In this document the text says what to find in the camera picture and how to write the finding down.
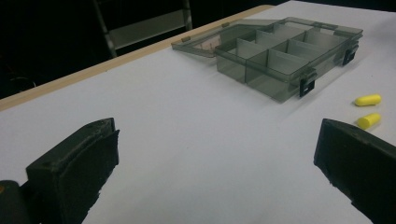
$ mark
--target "dark background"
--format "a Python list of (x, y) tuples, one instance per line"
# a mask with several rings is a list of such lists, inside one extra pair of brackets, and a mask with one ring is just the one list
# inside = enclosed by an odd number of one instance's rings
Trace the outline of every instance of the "dark background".
[[(0, 0), (0, 98), (50, 82), (111, 58), (95, 0)], [(180, 0), (96, 0), (108, 30), (183, 8)], [(259, 5), (283, 0), (190, 0), (193, 28)], [(396, 11), (388, 0), (308, 0)], [(133, 49), (160, 41), (151, 38)], [(133, 49), (124, 49), (126, 53)]]

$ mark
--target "transparent storage box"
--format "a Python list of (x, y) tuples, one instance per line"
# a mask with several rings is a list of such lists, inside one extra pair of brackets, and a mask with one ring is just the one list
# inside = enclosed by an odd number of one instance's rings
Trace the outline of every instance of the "transparent storage box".
[(217, 57), (222, 74), (279, 102), (315, 88), (315, 80), (353, 60), (362, 30), (298, 18), (241, 20), (187, 36), (172, 48)]

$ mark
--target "white table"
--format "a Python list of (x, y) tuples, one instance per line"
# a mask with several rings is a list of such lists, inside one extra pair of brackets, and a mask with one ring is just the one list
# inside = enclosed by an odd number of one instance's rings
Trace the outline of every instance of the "white table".
[[(355, 59), (279, 104), (216, 59), (159, 50), (0, 112), (0, 179), (22, 184), (32, 161), (113, 117), (120, 165), (84, 223), (371, 223), (313, 157), (323, 118), (379, 112), (368, 132), (396, 145), (396, 14), (292, 1), (250, 18), (286, 17), (363, 29)], [(352, 104), (374, 92), (380, 105)]]

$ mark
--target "yellow earplug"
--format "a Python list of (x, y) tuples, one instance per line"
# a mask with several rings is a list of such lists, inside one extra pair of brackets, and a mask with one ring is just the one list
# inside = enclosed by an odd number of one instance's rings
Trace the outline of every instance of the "yellow earplug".
[(381, 120), (381, 115), (373, 113), (358, 119), (358, 126), (363, 130), (370, 128)]
[(381, 103), (381, 95), (380, 94), (372, 94), (372, 95), (365, 95), (357, 98), (355, 100), (355, 105), (378, 105)]

